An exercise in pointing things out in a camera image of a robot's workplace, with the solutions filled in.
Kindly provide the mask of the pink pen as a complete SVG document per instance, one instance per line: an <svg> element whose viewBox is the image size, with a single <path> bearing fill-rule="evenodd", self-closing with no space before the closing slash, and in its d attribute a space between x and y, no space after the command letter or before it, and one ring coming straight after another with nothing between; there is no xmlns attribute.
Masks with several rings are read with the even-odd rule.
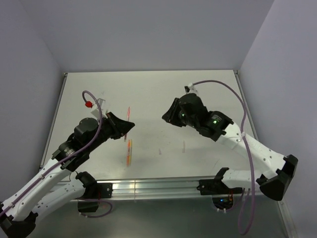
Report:
<svg viewBox="0 0 317 238"><path fill-rule="evenodd" d="M130 106L128 107L128 110L127 110L127 121L130 120ZM125 134L124 136L124 142L127 141L127 134Z"/></svg>

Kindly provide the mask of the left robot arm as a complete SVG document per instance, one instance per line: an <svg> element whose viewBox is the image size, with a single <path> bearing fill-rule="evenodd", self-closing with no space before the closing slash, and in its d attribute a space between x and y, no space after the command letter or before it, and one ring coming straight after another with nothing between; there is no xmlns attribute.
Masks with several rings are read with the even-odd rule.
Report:
<svg viewBox="0 0 317 238"><path fill-rule="evenodd" d="M9 238L26 238L45 216L73 199L89 199L93 210L101 187L88 172L79 172L63 187L51 189L86 162L90 153L108 139L120 139L135 124L109 112L98 121L84 118L60 144L47 164L18 192L0 204L0 227Z"/></svg>

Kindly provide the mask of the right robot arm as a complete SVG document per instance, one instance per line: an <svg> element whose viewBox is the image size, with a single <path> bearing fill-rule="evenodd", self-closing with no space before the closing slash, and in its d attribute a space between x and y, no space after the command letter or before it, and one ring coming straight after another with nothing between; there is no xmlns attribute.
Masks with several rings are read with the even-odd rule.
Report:
<svg viewBox="0 0 317 238"><path fill-rule="evenodd" d="M198 190L212 194L235 193L258 187L266 197L281 201L292 181L298 159L269 149L219 111L208 111L201 98L189 93L175 98L162 119L172 125L190 126L200 135L222 144L252 162L250 170L222 168L208 184Z"/></svg>

